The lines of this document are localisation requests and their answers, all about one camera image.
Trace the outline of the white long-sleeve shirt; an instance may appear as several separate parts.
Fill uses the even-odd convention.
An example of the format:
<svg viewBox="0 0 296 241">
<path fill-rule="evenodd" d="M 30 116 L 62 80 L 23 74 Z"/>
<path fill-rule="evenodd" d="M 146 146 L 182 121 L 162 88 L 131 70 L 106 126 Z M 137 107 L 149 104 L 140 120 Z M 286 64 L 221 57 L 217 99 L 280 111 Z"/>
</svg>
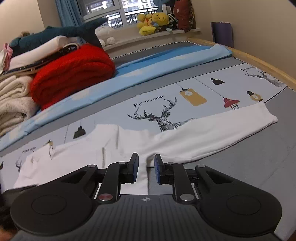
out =
<svg viewBox="0 0 296 241">
<path fill-rule="evenodd" d="M 87 136 L 56 147 L 45 145 L 27 156 L 15 188 L 40 185 L 87 165 L 107 168 L 128 162 L 138 153 L 139 168 L 135 184 L 121 187 L 124 194 L 148 194 L 147 168 L 154 156 L 183 164 L 199 160 L 240 142 L 276 123 L 262 102 L 204 118 L 191 120 L 175 130 L 154 134 L 147 130 L 126 130 L 118 125 L 97 125 Z"/>
</svg>

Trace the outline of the printed grey bed sheet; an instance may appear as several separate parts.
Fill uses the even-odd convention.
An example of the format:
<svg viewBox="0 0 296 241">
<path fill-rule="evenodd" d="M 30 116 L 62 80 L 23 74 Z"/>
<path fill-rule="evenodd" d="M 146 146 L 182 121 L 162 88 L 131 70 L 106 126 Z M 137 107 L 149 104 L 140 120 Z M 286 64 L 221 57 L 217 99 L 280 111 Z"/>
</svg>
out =
<svg viewBox="0 0 296 241">
<path fill-rule="evenodd" d="M 285 240 L 295 92 L 225 58 L 84 89 L 1 138 L 14 240 Z"/>
</svg>

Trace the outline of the light blue duvet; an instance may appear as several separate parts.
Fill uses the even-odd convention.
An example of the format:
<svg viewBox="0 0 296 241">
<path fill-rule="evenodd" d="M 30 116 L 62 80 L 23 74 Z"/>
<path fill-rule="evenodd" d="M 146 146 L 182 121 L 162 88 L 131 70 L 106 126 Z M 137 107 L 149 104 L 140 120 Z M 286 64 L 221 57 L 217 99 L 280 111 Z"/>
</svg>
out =
<svg viewBox="0 0 296 241">
<path fill-rule="evenodd" d="M 231 55 L 232 52 L 223 45 L 215 44 L 212 47 L 191 45 L 161 51 L 124 63 L 117 68 L 113 78 L 66 97 L 5 134 L 1 138 L 1 149 L 9 147 L 43 125 L 129 87 Z"/>
</svg>

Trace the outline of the red folded blanket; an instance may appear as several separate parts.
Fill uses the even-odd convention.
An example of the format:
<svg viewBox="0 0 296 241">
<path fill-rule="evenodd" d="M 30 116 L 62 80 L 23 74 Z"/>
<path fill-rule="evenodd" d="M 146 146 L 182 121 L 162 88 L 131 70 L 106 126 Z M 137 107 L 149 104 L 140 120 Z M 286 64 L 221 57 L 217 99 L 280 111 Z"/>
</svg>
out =
<svg viewBox="0 0 296 241">
<path fill-rule="evenodd" d="M 42 110 L 87 87 L 114 77 L 115 65 L 99 47 L 84 44 L 42 67 L 31 83 L 31 97 Z"/>
</svg>

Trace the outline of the cream folded blanket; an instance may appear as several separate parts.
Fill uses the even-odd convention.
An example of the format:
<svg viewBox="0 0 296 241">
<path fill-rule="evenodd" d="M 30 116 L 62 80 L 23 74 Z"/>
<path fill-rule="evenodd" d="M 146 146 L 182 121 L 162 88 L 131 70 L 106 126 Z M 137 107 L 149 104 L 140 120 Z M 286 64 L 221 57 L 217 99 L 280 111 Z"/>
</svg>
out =
<svg viewBox="0 0 296 241">
<path fill-rule="evenodd" d="M 13 75 L 1 80 L 1 136 L 31 118 L 39 109 L 30 93 L 33 78 Z"/>
</svg>

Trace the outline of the white seal plush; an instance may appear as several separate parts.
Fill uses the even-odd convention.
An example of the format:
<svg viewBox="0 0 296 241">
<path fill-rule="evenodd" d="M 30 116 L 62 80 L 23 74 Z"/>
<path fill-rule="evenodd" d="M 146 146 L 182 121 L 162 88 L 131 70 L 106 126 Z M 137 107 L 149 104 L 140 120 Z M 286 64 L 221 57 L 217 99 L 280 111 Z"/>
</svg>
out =
<svg viewBox="0 0 296 241">
<path fill-rule="evenodd" d="M 107 45 L 113 45 L 116 43 L 114 37 L 114 29 L 109 26 L 100 26 L 95 29 L 95 34 L 99 39 L 102 47 L 106 47 Z"/>
</svg>

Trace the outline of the teal shark plush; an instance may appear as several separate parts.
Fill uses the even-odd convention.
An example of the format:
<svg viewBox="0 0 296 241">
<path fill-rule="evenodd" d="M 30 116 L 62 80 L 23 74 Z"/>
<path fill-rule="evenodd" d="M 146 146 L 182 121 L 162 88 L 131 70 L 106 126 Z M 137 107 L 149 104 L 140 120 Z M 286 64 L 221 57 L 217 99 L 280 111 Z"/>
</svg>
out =
<svg viewBox="0 0 296 241">
<path fill-rule="evenodd" d="M 65 36 L 67 38 L 79 37 L 85 42 L 102 47 L 98 37 L 95 34 L 95 30 L 105 24 L 108 18 L 98 18 L 89 22 L 86 22 L 80 26 L 68 26 L 68 27 L 46 27 L 45 30 L 27 35 L 24 37 L 17 37 L 13 39 L 9 46 L 13 50 L 12 57 L 19 56 L 25 52 L 31 51 L 46 42 L 54 39 L 57 36 Z"/>
</svg>

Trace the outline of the white folded quilt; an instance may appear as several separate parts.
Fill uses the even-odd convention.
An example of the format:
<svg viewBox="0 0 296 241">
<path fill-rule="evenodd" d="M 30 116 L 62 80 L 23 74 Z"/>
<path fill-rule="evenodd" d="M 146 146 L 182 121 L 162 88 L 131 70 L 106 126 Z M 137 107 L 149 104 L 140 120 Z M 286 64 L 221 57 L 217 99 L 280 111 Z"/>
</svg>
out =
<svg viewBox="0 0 296 241">
<path fill-rule="evenodd" d="M 11 58 L 8 70 L 1 70 L 1 78 L 19 73 L 36 73 L 47 63 L 79 47 L 71 38 L 56 36 L 35 49 Z"/>
</svg>

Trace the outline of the purple box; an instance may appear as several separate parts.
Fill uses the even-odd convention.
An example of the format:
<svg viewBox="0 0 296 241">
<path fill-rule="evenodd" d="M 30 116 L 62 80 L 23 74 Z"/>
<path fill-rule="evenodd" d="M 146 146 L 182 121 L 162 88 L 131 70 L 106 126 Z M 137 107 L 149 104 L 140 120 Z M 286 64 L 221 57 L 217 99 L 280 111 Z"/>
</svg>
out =
<svg viewBox="0 0 296 241">
<path fill-rule="evenodd" d="M 213 42 L 221 45 L 234 47 L 233 29 L 228 22 L 211 22 Z"/>
</svg>

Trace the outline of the dark red plush toy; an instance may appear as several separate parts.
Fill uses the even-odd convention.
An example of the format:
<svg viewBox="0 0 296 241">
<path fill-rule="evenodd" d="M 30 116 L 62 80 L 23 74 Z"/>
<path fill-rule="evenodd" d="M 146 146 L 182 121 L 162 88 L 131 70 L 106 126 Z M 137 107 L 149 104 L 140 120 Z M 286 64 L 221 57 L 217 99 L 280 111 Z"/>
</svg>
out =
<svg viewBox="0 0 296 241">
<path fill-rule="evenodd" d="M 189 32 L 193 26 L 194 9 L 190 0 L 175 1 L 174 15 L 179 30 Z"/>
</svg>

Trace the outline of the yellow plush toys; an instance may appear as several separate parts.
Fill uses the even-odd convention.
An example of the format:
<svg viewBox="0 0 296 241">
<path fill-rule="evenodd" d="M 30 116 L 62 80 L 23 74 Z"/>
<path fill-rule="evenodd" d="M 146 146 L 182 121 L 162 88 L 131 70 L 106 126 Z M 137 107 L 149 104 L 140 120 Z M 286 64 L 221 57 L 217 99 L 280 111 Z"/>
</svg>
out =
<svg viewBox="0 0 296 241">
<path fill-rule="evenodd" d="M 177 29 L 178 20 L 172 14 L 156 12 L 154 14 L 139 14 L 137 16 L 137 28 L 141 36 L 152 35 L 157 32 Z"/>
</svg>

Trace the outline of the window with railing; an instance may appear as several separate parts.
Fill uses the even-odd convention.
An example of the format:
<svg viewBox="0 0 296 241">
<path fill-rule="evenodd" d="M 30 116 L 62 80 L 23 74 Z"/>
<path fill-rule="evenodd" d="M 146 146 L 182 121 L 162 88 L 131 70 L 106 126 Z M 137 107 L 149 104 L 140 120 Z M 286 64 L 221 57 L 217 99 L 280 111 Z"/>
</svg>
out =
<svg viewBox="0 0 296 241">
<path fill-rule="evenodd" d="M 82 20 L 108 18 L 106 26 L 114 29 L 137 24 L 139 14 L 153 14 L 158 7 L 150 0 L 89 0 L 78 1 Z"/>
</svg>

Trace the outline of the blue curtain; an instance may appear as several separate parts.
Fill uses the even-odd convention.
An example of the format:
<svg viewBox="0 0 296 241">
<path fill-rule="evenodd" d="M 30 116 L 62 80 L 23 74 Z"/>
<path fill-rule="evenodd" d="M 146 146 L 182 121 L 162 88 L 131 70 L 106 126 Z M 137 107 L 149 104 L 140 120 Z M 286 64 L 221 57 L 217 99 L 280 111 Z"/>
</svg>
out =
<svg viewBox="0 0 296 241">
<path fill-rule="evenodd" d="M 66 33 L 66 36 L 71 38 L 76 37 L 79 44 L 85 44 L 86 41 L 76 33 L 78 27 L 83 24 L 77 1 L 55 0 L 55 3 L 62 29 Z"/>
</svg>

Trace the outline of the wooden bed frame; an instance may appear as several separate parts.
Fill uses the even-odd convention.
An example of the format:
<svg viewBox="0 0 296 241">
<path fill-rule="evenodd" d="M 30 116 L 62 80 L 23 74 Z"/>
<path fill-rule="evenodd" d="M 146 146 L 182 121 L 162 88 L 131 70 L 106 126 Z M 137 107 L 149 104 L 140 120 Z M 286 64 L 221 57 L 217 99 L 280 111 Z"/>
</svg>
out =
<svg viewBox="0 0 296 241">
<path fill-rule="evenodd" d="M 276 79 L 286 84 L 293 91 L 296 91 L 295 78 L 291 77 L 287 73 L 250 54 L 247 54 L 234 48 L 230 48 L 228 46 L 225 47 L 232 52 L 233 57 L 263 70 L 264 72 L 268 73 L 269 75 L 272 75 Z"/>
</svg>

